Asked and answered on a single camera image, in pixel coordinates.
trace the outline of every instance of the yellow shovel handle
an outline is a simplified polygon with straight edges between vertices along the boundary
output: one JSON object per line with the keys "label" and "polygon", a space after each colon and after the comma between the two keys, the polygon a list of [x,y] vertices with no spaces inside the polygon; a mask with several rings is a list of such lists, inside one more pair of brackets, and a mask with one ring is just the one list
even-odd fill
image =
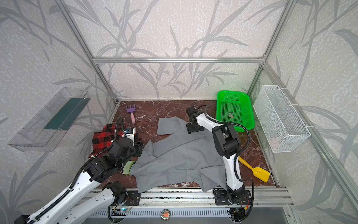
{"label": "yellow shovel handle", "polygon": [[249,169],[252,170],[252,166],[250,166],[250,164],[248,164],[248,163],[247,163],[243,158],[241,158],[240,156],[239,156],[239,161],[240,161],[240,163],[244,164],[245,166],[247,166]]}

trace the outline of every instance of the light green object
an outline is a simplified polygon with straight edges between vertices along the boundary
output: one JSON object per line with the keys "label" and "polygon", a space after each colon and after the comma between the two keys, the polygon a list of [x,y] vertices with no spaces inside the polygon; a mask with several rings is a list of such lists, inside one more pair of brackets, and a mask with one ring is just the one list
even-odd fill
{"label": "light green object", "polygon": [[127,174],[129,175],[129,171],[131,170],[131,167],[133,165],[133,163],[135,163],[136,161],[128,161],[125,166],[123,167],[123,173],[122,174]]}
{"label": "light green object", "polygon": [[[243,92],[222,90],[216,98],[216,119],[243,125],[248,130],[255,126],[250,97]],[[234,126],[235,131],[244,129]]]}

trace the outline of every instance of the red and black plaid cloth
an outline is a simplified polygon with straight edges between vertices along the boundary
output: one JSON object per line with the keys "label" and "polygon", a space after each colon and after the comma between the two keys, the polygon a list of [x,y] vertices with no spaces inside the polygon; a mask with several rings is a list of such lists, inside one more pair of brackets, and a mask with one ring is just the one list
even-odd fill
{"label": "red and black plaid cloth", "polygon": [[[101,152],[103,149],[111,145],[111,141],[114,136],[114,128],[115,128],[115,124],[107,124],[102,129],[102,132],[95,132],[92,139],[93,151],[90,154],[90,156],[96,155],[97,153]],[[123,132],[119,127],[118,136],[122,136],[122,135]]]}

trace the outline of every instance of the shirt sleeve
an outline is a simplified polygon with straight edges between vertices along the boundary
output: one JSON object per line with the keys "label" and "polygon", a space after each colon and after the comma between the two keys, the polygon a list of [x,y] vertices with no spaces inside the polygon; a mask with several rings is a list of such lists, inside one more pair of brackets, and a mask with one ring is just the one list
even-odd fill
{"label": "shirt sleeve", "polygon": [[173,134],[180,130],[183,126],[177,117],[159,118],[157,135]]}

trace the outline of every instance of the wallpaper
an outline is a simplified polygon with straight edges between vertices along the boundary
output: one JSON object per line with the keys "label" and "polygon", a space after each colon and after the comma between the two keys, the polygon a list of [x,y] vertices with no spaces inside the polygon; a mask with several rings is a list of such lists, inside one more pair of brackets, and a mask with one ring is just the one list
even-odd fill
{"label": "wallpaper", "polygon": [[104,64],[119,99],[216,99],[220,90],[247,92],[258,64]]}
{"label": "wallpaper", "polygon": [[[93,132],[113,101],[54,2],[0,1],[0,223],[13,223],[60,193],[89,155]],[[53,152],[21,152],[7,143],[62,88],[90,101]]]}
{"label": "wallpaper", "polygon": [[65,2],[96,57],[258,57],[286,0]]}
{"label": "wallpaper", "polygon": [[358,184],[358,1],[296,5],[269,63]]}
{"label": "wallpaper", "polygon": [[[262,85],[273,85],[262,72],[251,99]],[[275,182],[289,190],[303,224],[358,223],[358,214],[331,175],[310,139],[288,153],[273,153],[254,111],[255,131]]]}

